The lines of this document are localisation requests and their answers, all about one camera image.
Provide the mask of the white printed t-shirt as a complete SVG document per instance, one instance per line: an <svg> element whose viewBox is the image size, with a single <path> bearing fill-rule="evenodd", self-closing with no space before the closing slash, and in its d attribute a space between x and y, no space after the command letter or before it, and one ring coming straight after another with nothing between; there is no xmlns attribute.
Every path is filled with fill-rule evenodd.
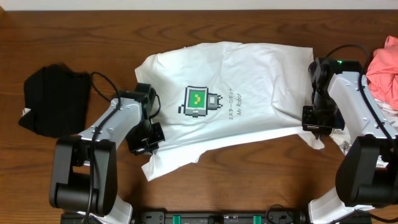
<svg viewBox="0 0 398 224"><path fill-rule="evenodd" d="M310 47L218 42L146 58L137 81L160 101L155 120L165 141L142 166L154 180L197 162L213 149L299 135L310 147L323 143L302 129L311 102Z"/></svg>

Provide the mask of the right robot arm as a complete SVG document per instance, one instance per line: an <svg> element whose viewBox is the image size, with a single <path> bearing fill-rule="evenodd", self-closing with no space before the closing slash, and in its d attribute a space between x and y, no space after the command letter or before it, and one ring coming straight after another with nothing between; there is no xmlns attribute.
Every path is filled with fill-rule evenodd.
<svg viewBox="0 0 398 224"><path fill-rule="evenodd" d="M397 204L397 130L372 97L358 61L316 58L308 67L312 104L302 127L316 138L347 129L351 147L335 186L308 204L307 223L356 223Z"/></svg>

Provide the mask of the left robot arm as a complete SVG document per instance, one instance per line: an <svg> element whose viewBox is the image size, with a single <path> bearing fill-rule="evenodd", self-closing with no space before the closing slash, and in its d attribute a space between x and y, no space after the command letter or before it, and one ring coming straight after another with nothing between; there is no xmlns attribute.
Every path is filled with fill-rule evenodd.
<svg viewBox="0 0 398 224"><path fill-rule="evenodd" d="M153 152L165 137L151 113L158 95L150 84L117 91L88 129L58 139L49 201L61 223L131 223L133 207L118 196L117 149L127 141L135 155Z"/></svg>

